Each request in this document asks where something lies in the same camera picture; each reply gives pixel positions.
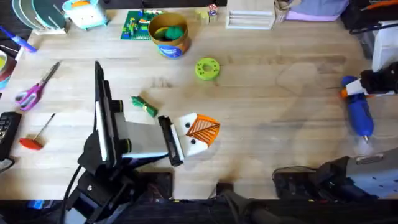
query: wooden table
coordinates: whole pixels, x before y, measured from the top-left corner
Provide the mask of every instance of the wooden table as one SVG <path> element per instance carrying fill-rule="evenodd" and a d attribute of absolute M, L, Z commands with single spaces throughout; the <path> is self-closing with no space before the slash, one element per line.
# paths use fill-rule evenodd
<path fill-rule="evenodd" d="M 32 35 L 36 54 L 24 53 L 1 98 L 0 111 L 17 110 L 13 99 L 58 60 L 40 103 L 23 116 L 17 138 L 43 133 L 45 147 L 31 151 L 14 143 L 15 166 L 0 175 L 0 199 L 60 199 L 93 128 L 94 61 L 99 60 L 114 99 L 124 100 L 126 119 L 155 120 L 130 103 L 141 94 L 171 118 L 197 112 L 221 123 L 210 150 L 174 169 L 176 198 L 207 198 L 219 179 L 235 183 L 245 197 L 275 198 L 272 171 L 318 167 L 344 155 L 385 151 L 398 145 L 396 96 L 369 100 L 375 135 L 365 146 L 346 120 L 338 97 L 343 75 L 359 75 L 369 62 L 356 37 L 340 22 L 286 22 L 273 30 L 225 29 L 225 8 L 216 24 L 186 16 L 192 46 L 178 60 L 161 56 L 151 41 L 120 40 L 127 10 L 108 11 L 111 22 L 88 32 L 72 25 L 67 35 Z M 194 64 L 213 57 L 215 81 L 199 80 Z M 168 169 L 164 159 L 150 170 Z"/>

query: blue pen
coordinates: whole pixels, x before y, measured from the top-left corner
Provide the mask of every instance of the blue pen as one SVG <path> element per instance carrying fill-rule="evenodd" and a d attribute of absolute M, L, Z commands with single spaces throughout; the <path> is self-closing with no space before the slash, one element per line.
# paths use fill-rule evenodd
<path fill-rule="evenodd" d="M 29 52 L 36 52 L 37 49 L 28 44 L 24 39 L 18 37 L 17 35 L 7 31 L 3 26 L 0 26 L 0 30 L 2 30 L 11 40 L 13 40 L 15 43 L 19 44 L 21 47 L 25 48 Z"/>

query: purple scissor handle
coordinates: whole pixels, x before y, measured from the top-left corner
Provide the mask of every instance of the purple scissor handle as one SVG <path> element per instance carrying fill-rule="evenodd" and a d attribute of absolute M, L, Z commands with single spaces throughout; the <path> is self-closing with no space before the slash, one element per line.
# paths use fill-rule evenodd
<path fill-rule="evenodd" d="M 55 63 L 51 70 L 46 74 L 43 79 L 39 83 L 36 83 L 32 88 L 28 89 L 27 91 L 23 91 L 19 93 L 15 97 L 15 101 L 20 104 L 22 111 L 27 111 L 32 109 L 39 102 L 40 98 L 42 97 L 42 92 L 45 84 L 51 78 L 51 76 L 55 73 L 57 68 L 60 66 L 60 62 Z"/>

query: orange striped object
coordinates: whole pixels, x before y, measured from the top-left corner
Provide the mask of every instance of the orange striped object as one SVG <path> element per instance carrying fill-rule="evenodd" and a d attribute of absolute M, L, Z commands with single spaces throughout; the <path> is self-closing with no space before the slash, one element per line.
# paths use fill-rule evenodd
<path fill-rule="evenodd" d="M 217 138 L 220 123 L 205 115 L 197 116 L 195 122 L 187 132 L 187 136 L 203 141 L 210 146 Z"/>

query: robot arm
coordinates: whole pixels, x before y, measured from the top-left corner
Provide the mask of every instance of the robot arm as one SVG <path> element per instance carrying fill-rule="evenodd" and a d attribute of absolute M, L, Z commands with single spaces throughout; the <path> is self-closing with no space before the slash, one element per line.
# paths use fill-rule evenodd
<path fill-rule="evenodd" d="M 345 98 L 360 93 L 365 95 L 398 94 L 398 62 L 378 72 L 372 70 L 361 72 L 361 78 L 347 84 L 341 91 L 341 96 Z"/>

